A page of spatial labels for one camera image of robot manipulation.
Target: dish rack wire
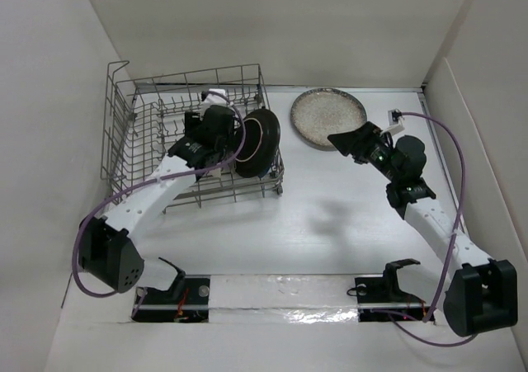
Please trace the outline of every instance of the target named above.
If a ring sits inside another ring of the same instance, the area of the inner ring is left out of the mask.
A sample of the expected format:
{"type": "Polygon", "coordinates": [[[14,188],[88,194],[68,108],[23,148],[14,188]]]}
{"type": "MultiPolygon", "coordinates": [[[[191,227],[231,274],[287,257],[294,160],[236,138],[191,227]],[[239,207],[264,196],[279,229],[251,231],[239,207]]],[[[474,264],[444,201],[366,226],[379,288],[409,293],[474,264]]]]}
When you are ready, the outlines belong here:
{"type": "MultiPolygon", "coordinates": [[[[101,179],[108,195],[144,181],[168,149],[183,136],[186,111],[199,111],[201,93],[226,90],[243,115],[270,109],[259,64],[211,68],[158,77],[117,80],[128,60],[108,63],[102,134],[101,179]]],[[[282,194],[284,164],[277,150],[264,177],[242,178],[230,167],[219,177],[206,175],[168,207],[267,192],[282,194]]]]}

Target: white floor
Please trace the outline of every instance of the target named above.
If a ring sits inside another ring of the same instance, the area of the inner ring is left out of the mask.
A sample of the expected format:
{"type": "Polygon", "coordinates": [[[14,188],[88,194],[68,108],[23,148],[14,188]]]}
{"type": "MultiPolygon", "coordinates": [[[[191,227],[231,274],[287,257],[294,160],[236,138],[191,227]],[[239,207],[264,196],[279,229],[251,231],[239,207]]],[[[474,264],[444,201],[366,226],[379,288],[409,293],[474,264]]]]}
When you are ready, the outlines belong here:
{"type": "MultiPolygon", "coordinates": [[[[298,138],[289,109],[299,89],[279,90],[269,97],[282,128],[284,195],[169,210],[153,224],[139,250],[174,261],[188,274],[341,274],[308,278],[290,292],[276,287],[287,284],[277,284],[277,278],[269,279],[275,283],[270,285],[262,277],[216,276],[211,303],[223,309],[326,308],[350,313],[349,318],[294,323],[288,318],[271,321],[266,313],[265,318],[253,314],[235,319],[217,314],[207,324],[139,324],[130,321],[133,294],[90,299],[71,286],[47,371],[524,370],[509,329],[442,349],[424,346],[390,323],[357,323],[355,300],[344,295],[353,278],[343,275],[380,273],[386,262],[408,257],[438,269],[440,262],[389,207],[386,180],[373,167],[312,149],[298,138]],[[318,296],[334,288],[334,298],[318,296]],[[277,298],[277,291],[290,296],[277,298]]],[[[422,112],[413,92],[353,94],[364,104],[368,119],[381,126],[387,125],[388,110],[422,112]]],[[[453,215],[425,121],[407,119],[406,127],[407,134],[426,144],[424,178],[453,215]]],[[[104,290],[95,279],[85,279],[91,288],[104,290]]],[[[288,277],[281,280],[295,283],[288,277]]],[[[441,316],[436,326],[406,324],[431,340],[457,340],[441,316]]]]}

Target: white wall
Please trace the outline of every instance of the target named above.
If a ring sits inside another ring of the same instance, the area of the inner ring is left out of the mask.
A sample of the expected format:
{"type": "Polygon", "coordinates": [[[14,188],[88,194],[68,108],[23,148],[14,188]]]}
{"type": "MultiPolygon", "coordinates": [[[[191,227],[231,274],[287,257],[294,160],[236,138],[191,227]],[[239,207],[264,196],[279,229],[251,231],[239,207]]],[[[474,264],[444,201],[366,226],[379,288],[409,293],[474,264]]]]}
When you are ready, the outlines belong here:
{"type": "Polygon", "coordinates": [[[0,0],[0,369],[37,371],[98,179],[106,63],[88,0],[0,0]]]}
{"type": "Polygon", "coordinates": [[[269,84],[419,87],[463,0],[91,0],[144,77],[260,62],[269,84]]]}
{"type": "MultiPolygon", "coordinates": [[[[528,361],[528,0],[471,0],[426,89],[431,113],[459,135],[468,163],[465,218],[476,242],[510,259],[519,274],[520,323],[528,361]]],[[[459,163],[441,136],[450,173],[459,163]]]]}

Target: speckled plate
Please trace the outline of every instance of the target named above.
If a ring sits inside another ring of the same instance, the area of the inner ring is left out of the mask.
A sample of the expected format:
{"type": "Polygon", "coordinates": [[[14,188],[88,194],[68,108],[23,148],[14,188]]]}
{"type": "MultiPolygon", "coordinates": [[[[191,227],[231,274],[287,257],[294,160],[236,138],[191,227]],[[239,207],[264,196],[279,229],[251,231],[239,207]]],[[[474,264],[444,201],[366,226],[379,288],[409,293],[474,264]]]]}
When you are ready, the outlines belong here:
{"type": "Polygon", "coordinates": [[[360,128],[366,122],[366,112],[354,96],[322,87],[297,97],[290,118],[300,136],[310,145],[332,151],[335,148],[328,141],[328,135],[360,128]]]}

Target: beige wall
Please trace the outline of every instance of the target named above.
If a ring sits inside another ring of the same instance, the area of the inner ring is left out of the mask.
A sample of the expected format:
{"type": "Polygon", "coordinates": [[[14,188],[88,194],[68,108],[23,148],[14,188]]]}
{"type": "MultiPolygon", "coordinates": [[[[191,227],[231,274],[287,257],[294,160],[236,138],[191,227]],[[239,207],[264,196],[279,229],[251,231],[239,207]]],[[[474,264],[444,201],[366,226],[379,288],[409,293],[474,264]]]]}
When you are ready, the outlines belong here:
{"type": "Polygon", "coordinates": [[[88,0],[0,0],[0,370],[43,370],[78,222],[101,199],[116,52],[88,0]]]}
{"type": "MultiPolygon", "coordinates": [[[[528,0],[472,0],[426,89],[431,113],[460,136],[465,218],[475,241],[519,274],[517,342],[528,361],[528,0]]],[[[456,183],[458,160],[442,148],[456,183]]]]}
{"type": "Polygon", "coordinates": [[[419,87],[463,0],[91,0],[143,77],[260,62],[269,84],[419,87]]]}

